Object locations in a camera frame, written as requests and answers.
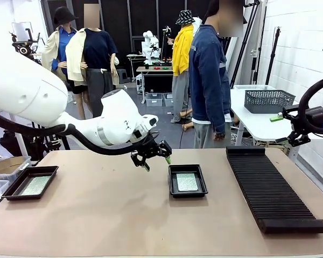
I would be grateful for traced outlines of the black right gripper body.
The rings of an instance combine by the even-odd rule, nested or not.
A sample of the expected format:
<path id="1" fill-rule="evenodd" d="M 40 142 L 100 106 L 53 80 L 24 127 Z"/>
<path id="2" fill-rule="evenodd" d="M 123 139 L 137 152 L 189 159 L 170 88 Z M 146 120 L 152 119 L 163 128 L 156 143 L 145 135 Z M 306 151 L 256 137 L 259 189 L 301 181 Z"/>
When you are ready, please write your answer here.
<path id="1" fill-rule="evenodd" d="M 305 109 L 301 116 L 299 105 L 283 107 L 283 118 L 291 122 L 292 132 L 287 137 L 292 147 L 307 144 L 311 141 L 309 134 L 323 138 L 323 106 Z"/>

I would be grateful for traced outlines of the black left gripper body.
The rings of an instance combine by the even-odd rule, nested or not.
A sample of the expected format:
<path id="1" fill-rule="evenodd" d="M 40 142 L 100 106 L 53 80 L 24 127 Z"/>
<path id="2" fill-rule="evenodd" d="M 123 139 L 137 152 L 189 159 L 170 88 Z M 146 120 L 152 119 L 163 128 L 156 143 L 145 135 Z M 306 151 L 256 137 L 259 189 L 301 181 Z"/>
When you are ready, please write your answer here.
<path id="1" fill-rule="evenodd" d="M 140 156 L 143 160 L 147 160 L 153 158 L 155 156 L 164 157 L 164 151 L 161 148 L 160 144 L 151 141 L 148 144 L 142 145 L 138 150 L 138 156 Z"/>

